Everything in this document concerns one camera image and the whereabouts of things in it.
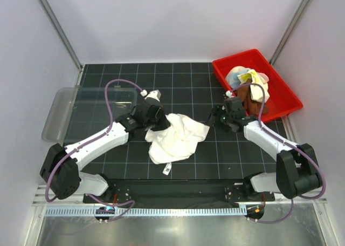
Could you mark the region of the large white towel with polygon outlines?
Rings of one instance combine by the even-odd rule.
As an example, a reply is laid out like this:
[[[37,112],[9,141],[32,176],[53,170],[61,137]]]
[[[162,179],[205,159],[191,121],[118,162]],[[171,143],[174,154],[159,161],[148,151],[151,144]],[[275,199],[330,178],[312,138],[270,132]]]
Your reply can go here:
[[[148,130],[145,136],[150,143],[149,157],[156,164],[169,164],[192,156],[198,143],[207,137],[210,127],[186,115],[166,115],[170,127],[162,131]]]

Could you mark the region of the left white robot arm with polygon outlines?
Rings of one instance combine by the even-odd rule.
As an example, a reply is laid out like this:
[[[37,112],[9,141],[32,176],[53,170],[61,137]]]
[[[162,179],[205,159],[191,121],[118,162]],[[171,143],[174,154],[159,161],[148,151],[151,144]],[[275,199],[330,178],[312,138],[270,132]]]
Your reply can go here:
[[[46,182],[45,197],[64,200],[73,194],[84,194],[92,200],[108,203],[116,194],[116,187],[105,174],[89,174],[82,170],[107,151],[126,144],[131,138],[146,131],[163,131],[170,127],[161,102],[146,97],[135,106],[134,112],[115,119],[107,128],[74,144],[51,146],[40,176]]]

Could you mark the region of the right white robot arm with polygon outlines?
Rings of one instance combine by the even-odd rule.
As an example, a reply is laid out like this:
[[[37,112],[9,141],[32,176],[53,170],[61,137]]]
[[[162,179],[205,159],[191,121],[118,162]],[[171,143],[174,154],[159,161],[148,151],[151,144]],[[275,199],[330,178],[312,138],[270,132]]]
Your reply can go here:
[[[237,97],[226,98],[223,105],[213,107],[206,125],[224,132],[242,132],[244,138],[275,160],[275,172],[258,173],[244,179],[243,195],[255,201],[263,192],[281,193],[288,199],[301,197],[320,189],[316,199],[326,190],[313,147],[299,145],[269,129],[259,117],[247,115]]]

